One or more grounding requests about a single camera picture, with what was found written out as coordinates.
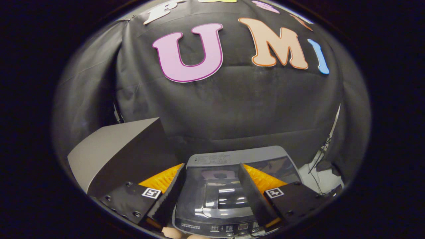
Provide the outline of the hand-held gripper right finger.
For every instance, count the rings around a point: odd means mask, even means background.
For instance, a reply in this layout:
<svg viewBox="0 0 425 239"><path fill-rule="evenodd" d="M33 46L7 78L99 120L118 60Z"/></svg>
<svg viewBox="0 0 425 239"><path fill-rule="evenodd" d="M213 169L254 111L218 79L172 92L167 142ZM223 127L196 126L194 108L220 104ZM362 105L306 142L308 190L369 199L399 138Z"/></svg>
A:
<svg viewBox="0 0 425 239"><path fill-rule="evenodd" d="M243 163L238 177L255 220L266 232L294 227L329 200L299 181L286 183Z"/></svg>

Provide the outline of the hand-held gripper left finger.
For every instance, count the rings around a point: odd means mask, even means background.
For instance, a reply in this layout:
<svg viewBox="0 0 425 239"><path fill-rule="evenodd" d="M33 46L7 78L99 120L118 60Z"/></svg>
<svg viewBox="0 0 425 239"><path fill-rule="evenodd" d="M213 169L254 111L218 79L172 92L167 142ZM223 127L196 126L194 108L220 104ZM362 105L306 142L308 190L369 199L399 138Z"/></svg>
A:
<svg viewBox="0 0 425 239"><path fill-rule="evenodd" d="M181 163L140 183L126 181L96 199L133 224L161 232L172 218L185 180L186 165Z"/></svg>

